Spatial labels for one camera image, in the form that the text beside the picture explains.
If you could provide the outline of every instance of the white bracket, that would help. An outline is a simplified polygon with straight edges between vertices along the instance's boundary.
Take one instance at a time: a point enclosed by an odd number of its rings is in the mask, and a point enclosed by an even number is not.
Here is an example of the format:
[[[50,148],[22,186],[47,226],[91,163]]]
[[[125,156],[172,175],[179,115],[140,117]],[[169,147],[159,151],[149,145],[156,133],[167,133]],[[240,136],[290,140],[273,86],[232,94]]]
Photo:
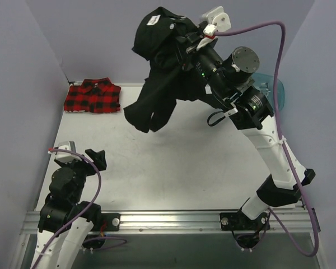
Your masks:
[[[216,31],[225,32],[231,28],[229,16],[224,12],[222,6],[215,7],[207,13],[204,13],[200,17],[200,21],[207,21],[209,24],[203,30],[206,37],[198,44],[197,51],[217,38],[214,36]]]

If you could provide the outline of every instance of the red plaid shirt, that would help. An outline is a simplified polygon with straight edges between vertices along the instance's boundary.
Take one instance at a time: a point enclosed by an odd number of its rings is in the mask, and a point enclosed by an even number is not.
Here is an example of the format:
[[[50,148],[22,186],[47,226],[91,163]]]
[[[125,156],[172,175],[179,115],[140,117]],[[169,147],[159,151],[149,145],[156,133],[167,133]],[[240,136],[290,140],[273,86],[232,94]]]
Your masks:
[[[108,78],[84,80],[81,86],[71,86],[64,103],[67,112],[112,113],[120,110],[121,88]]]

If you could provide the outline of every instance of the black cloth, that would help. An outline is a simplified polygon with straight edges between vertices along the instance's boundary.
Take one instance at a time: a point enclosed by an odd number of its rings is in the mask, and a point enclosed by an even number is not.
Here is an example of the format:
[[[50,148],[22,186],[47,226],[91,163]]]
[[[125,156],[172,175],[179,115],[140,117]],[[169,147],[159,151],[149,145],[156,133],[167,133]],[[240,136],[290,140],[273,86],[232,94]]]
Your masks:
[[[176,100],[201,99],[215,108],[219,103],[205,91],[206,82],[194,69],[182,71],[176,57],[175,37],[197,31],[188,18],[163,7],[149,13],[136,32],[132,50],[150,62],[150,74],[138,100],[124,108],[126,120],[142,132],[154,132],[169,121]]]

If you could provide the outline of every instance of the bolt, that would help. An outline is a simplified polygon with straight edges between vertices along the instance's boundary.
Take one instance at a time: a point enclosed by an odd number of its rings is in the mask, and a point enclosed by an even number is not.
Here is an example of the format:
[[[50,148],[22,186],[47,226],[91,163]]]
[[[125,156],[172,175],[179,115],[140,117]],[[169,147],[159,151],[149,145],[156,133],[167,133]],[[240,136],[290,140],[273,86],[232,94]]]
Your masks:
[[[116,217],[112,220],[112,225],[117,227],[119,225],[120,221]]]
[[[222,218],[221,219],[221,221],[220,221],[221,223],[222,223],[222,225],[227,225],[228,223],[229,223],[229,220],[228,220],[228,218],[227,217],[224,217],[224,218]]]

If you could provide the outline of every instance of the gray wall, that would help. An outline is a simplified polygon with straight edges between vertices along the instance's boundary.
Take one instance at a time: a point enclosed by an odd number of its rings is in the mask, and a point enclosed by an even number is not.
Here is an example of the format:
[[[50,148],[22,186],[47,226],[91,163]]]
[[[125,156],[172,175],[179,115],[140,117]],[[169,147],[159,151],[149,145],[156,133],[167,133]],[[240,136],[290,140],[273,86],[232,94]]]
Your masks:
[[[309,187],[330,268],[336,268],[336,0],[316,0],[282,62],[283,129]]]
[[[114,82],[143,82],[146,61],[131,51],[141,19],[162,5],[194,22],[213,7],[224,6],[234,29],[279,19],[287,25],[289,47],[314,0],[27,0],[44,35],[71,81],[109,76]],[[272,73],[278,48],[278,27],[221,38],[222,57],[241,45],[262,59],[260,72]]]
[[[0,269],[32,210],[67,81],[24,0],[0,0]]]

